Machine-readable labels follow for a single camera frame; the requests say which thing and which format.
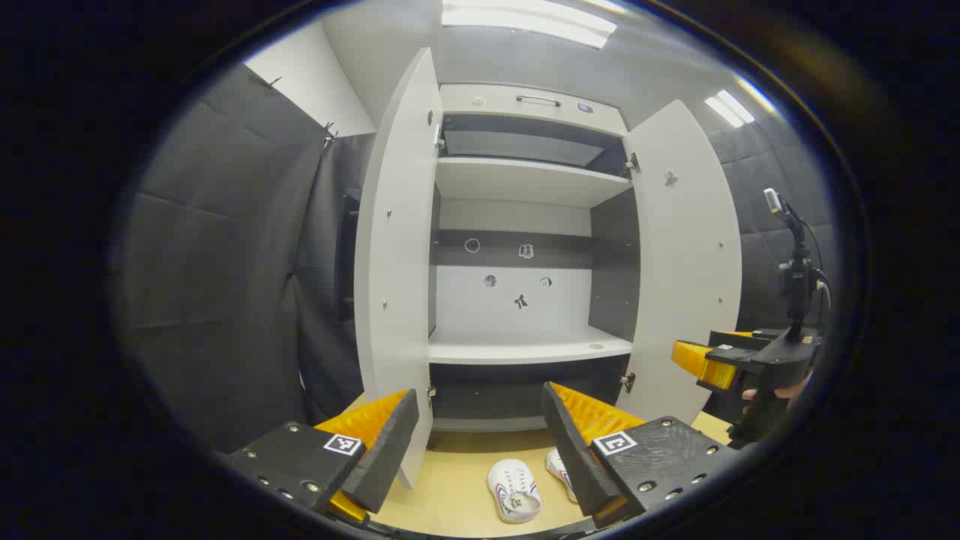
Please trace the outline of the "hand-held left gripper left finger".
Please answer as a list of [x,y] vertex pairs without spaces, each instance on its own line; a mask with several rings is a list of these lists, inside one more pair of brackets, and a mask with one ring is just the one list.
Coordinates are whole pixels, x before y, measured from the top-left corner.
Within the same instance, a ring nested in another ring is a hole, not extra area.
[[316,426],[288,421],[226,454],[225,462],[309,512],[363,526],[380,512],[418,423],[411,388]]

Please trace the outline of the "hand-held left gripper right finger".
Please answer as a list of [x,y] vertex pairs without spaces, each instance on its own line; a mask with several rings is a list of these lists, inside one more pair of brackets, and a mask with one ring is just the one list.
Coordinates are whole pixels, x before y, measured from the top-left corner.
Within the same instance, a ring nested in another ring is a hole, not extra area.
[[543,383],[541,411],[580,511],[599,529],[698,496],[739,457],[673,416],[642,421],[556,382]]

